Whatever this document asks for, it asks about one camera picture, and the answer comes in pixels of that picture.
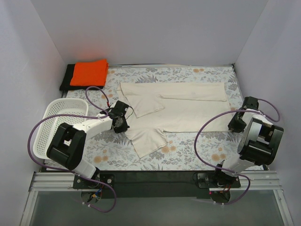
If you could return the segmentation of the cream white t shirt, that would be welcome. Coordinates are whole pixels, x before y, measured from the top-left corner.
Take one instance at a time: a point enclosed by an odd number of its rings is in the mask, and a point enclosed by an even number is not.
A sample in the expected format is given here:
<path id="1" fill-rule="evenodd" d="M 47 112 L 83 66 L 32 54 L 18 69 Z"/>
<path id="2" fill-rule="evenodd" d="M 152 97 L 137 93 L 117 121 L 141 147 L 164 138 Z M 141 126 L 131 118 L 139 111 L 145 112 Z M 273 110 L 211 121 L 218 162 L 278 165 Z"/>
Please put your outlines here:
<path id="1" fill-rule="evenodd" d="M 168 144 L 166 132 L 197 132 L 211 118 L 230 110 L 225 84 L 120 83 L 119 100 L 130 105 L 125 132 L 143 158 Z"/>

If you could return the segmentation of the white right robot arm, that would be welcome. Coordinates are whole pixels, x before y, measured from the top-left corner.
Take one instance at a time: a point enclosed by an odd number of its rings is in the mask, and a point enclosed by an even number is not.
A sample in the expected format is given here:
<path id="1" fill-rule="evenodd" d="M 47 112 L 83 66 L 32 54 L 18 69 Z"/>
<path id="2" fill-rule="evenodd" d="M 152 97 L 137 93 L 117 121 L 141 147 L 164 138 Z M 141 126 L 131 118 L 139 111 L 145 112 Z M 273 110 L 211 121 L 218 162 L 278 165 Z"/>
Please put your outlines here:
<path id="1" fill-rule="evenodd" d="M 235 113 L 228 124 L 231 132 L 242 132 L 237 155 L 223 160 L 213 174 L 218 187 L 230 186 L 238 174 L 252 166 L 270 165 L 277 154 L 284 129 L 267 120 L 262 114 Z"/>

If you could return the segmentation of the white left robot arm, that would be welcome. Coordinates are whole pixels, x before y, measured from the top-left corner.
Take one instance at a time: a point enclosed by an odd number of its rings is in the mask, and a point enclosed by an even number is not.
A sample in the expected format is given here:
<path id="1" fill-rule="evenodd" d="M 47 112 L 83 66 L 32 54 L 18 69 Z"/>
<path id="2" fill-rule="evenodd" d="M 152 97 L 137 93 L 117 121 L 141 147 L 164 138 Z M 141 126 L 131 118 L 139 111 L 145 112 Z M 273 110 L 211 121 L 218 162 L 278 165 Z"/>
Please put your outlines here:
<path id="1" fill-rule="evenodd" d="M 89 188 L 100 183 L 99 169 L 83 159 L 85 142 L 108 130 L 115 133 L 127 131 L 129 126 L 126 113 L 130 106 L 117 101 L 106 111 L 101 111 L 94 119 L 74 125 L 62 123 L 58 126 L 47 149 L 47 157 L 66 169 L 84 177 Z"/>

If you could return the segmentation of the floral patterned table cloth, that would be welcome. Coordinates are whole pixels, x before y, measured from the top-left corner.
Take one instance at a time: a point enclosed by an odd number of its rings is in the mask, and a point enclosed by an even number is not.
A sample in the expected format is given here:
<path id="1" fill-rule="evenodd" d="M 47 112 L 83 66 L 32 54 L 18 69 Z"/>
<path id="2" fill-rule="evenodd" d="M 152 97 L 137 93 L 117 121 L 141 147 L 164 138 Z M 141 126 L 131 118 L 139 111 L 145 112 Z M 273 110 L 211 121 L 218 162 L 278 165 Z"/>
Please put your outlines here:
<path id="1" fill-rule="evenodd" d="M 121 82 L 223 82 L 231 109 L 243 102 L 232 66 L 228 67 L 111 67 L 102 91 L 74 90 L 64 97 L 92 100 L 89 115 L 95 116 L 106 100 L 118 99 Z M 213 165 L 234 156 L 238 133 L 168 133 L 168 144 L 139 158 L 131 141 L 113 131 L 101 133 L 85 146 L 84 158 L 100 170 L 211 170 Z"/>

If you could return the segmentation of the orange folded t shirt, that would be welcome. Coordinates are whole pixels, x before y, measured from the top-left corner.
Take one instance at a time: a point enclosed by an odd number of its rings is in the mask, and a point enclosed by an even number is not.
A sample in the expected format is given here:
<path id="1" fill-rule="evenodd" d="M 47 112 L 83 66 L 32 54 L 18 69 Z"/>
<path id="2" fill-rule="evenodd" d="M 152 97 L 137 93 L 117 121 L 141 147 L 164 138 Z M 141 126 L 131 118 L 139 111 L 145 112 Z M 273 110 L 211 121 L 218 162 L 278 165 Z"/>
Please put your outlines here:
<path id="1" fill-rule="evenodd" d="M 71 86 L 104 86 L 109 64 L 106 59 L 94 62 L 77 62 L 74 67 Z"/>

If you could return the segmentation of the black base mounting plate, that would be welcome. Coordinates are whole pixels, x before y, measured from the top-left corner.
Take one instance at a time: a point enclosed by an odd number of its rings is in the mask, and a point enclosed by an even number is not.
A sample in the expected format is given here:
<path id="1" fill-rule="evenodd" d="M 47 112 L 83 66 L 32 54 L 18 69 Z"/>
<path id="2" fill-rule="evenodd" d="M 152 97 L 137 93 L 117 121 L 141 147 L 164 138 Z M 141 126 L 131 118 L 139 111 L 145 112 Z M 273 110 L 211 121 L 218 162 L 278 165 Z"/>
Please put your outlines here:
<path id="1" fill-rule="evenodd" d="M 230 186 L 218 187 L 214 171 L 99 171 L 94 182 L 75 176 L 74 189 L 103 189 L 104 199 L 196 197 L 209 199 L 211 189 L 240 188 L 239 179 Z"/>

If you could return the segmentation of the white plastic laundry basket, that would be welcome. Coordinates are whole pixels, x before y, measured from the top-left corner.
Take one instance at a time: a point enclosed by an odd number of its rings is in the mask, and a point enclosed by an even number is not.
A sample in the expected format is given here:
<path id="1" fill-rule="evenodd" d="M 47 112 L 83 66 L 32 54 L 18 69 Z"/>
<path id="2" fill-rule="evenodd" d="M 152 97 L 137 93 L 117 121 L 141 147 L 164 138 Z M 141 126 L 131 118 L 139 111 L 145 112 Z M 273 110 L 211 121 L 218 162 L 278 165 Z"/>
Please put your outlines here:
<path id="1" fill-rule="evenodd" d="M 85 118 L 79 116 L 88 115 L 88 103 L 79 98 L 59 98 L 52 101 L 44 113 L 44 118 L 52 115 L 60 115 L 43 122 L 38 129 L 33 143 L 33 153 L 40 159 L 48 159 L 47 149 L 58 128 L 62 123 L 70 125 L 84 122 Z"/>

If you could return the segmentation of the black folded t shirt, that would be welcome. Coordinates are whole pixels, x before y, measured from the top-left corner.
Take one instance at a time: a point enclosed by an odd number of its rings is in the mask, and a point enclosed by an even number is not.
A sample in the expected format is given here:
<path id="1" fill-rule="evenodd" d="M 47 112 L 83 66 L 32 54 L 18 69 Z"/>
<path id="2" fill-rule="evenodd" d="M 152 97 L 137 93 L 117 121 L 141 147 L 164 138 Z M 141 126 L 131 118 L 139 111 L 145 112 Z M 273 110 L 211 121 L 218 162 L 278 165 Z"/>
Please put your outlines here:
<path id="1" fill-rule="evenodd" d="M 72 79 L 72 76 L 73 76 L 74 67 L 75 67 L 75 64 L 67 65 L 66 72 L 65 72 L 62 84 L 59 88 L 61 91 L 86 89 L 87 87 L 89 87 L 89 86 L 81 87 L 81 86 L 71 86 L 70 85 L 70 82 L 71 82 L 71 79 Z"/>

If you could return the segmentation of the aluminium front frame rail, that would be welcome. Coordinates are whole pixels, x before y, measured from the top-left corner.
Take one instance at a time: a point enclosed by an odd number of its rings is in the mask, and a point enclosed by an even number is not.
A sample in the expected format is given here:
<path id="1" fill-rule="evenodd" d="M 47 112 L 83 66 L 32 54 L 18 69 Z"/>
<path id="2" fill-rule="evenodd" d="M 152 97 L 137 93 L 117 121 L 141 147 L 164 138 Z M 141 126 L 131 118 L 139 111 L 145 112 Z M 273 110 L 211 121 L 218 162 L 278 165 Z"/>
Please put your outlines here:
<path id="1" fill-rule="evenodd" d="M 282 188 L 275 171 L 249 170 L 236 179 L 232 185 L 218 186 L 212 182 L 212 171 L 104 171 L 101 182 L 117 189 L 127 185 L 172 186 L 193 185 L 210 191 L 230 190 L 280 190 Z M 38 172 L 32 177 L 30 190 L 36 191 L 67 191 L 96 190 L 99 185 L 84 180 L 72 173 Z"/>

